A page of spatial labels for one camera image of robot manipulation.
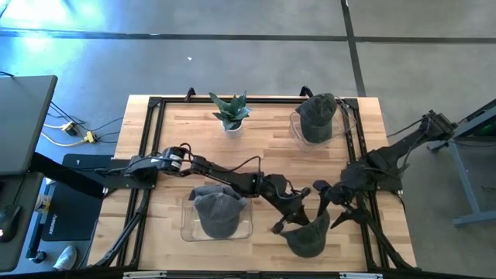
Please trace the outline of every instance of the metal stand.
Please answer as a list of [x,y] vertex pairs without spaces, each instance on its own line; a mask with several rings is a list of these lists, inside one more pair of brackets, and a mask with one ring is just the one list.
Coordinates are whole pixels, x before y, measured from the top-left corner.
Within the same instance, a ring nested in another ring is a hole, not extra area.
[[470,209],[472,213],[469,215],[461,216],[459,218],[455,218],[453,220],[453,224],[455,226],[466,225],[474,222],[485,222],[490,220],[496,220],[496,211],[481,211],[479,203],[477,202],[476,196],[474,194],[473,185],[470,183],[470,178],[468,176],[468,169],[466,168],[463,160],[460,156],[460,152],[458,150],[458,146],[456,146],[457,141],[461,140],[471,140],[471,142],[477,141],[477,138],[472,137],[475,132],[484,128],[487,125],[493,124],[496,122],[496,100],[492,101],[490,104],[485,105],[483,108],[477,110],[475,113],[466,117],[462,122],[465,123],[460,124],[458,129],[456,129],[453,138],[448,139],[447,141],[437,142],[430,146],[428,149],[432,153],[437,153],[441,148],[448,146],[451,155],[453,156],[454,162],[456,164],[456,168],[458,169],[458,174],[460,176],[460,180],[463,185],[463,190],[465,191],[465,195],[467,196],[468,203],[470,205]]

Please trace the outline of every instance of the concrete floor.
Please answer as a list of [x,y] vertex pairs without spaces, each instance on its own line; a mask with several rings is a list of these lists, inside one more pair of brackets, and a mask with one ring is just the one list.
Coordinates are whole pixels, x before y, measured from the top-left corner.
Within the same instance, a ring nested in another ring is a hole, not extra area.
[[[490,0],[348,3],[356,36],[496,36],[492,16],[496,5]],[[150,0],[145,5],[138,0],[13,0],[0,27],[145,34],[346,35],[338,0]],[[496,44],[358,43],[357,51],[367,96],[380,99],[389,133],[430,109],[458,121],[496,95]],[[57,75],[53,101],[87,120],[90,127],[122,116],[130,94],[185,94],[190,87],[199,94],[247,90],[252,95],[296,95],[306,84],[315,93],[357,96],[347,42],[85,40],[38,34],[0,37],[0,57],[1,71]],[[118,123],[105,128],[106,133],[118,130]],[[71,141],[55,131],[47,132],[61,142]],[[111,154],[114,149],[103,143],[67,149],[45,139],[37,147],[57,161],[66,153]],[[496,222],[460,229],[451,224],[470,209],[450,155],[446,150],[432,155],[418,148],[409,162],[403,179],[404,200],[418,266],[493,277]],[[42,243],[50,258],[39,265],[22,261],[16,272],[46,270],[65,245]],[[84,243],[78,246],[84,250]]]

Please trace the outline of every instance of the wooden table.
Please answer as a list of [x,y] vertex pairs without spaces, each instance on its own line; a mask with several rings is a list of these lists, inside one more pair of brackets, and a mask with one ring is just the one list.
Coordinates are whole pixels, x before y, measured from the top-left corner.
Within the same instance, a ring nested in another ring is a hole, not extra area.
[[[149,95],[131,95],[124,116],[115,157],[128,159],[138,154],[146,105]],[[381,108],[377,98],[358,98],[360,116],[368,150],[387,146]],[[296,188],[310,186],[318,179],[330,184],[339,181],[339,172],[349,160],[344,136],[337,136],[328,146],[302,151],[289,132],[292,104],[248,104],[253,110],[244,122],[244,134],[239,139],[227,138],[212,115],[218,109],[213,104],[167,104],[161,132],[160,148],[190,143],[193,153],[226,168],[260,155],[265,174],[284,174]],[[151,127],[150,152],[154,124]],[[357,143],[356,130],[354,142]],[[255,171],[256,163],[239,171]],[[280,219],[279,212],[263,198],[253,200],[253,235],[248,239],[185,242],[181,238],[181,200],[195,186],[214,184],[201,176],[186,178],[160,174],[153,190],[146,219],[141,270],[286,270],[286,271],[363,271],[366,264],[360,227],[351,221],[329,230],[324,251],[317,257],[304,259],[294,255],[285,239],[270,232]],[[118,190],[103,201],[95,238],[89,254],[89,264],[101,259],[121,233],[130,191]],[[415,258],[405,213],[397,197],[390,193],[377,194],[385,235],[396,250],[411,265]],[[313,191],[304,200],[310,219],[315,218],[319,197]],[[331,222],[342,208],[328,207]],[[128,259],[132,254],[135,234],[130,237]],[[377,242],[372,233],[374,259],[380,263]]]

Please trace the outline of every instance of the shoe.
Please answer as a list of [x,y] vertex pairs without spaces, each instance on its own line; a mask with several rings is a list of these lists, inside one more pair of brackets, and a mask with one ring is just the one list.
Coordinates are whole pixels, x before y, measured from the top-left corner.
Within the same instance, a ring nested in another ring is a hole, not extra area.
[[76,263],[76,259],[78,258],[77,254],[78,250],[76,250],[76,246],[70,245],[65,247],[53,268],[57,268],[58,270],[70,270]]

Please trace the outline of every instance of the baseball cap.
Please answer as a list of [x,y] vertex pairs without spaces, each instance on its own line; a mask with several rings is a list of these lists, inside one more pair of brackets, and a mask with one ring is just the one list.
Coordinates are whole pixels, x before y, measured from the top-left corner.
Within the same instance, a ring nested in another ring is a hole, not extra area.
[[281,232],[289,248],[300,257],[316,257],[326,248],[327,230],[331,217],[327,210],[306,226]]
[[196,187],[189,199],[194,200],[203,231],[215,239],[229,238],[236,232],[239,214],[247,204],[245,198],[225,185]]
[[315,95],[295,110],[300,115],[301,132],[310,143],[322,143],[332,138],[332,117],[337,104],[334,95]]

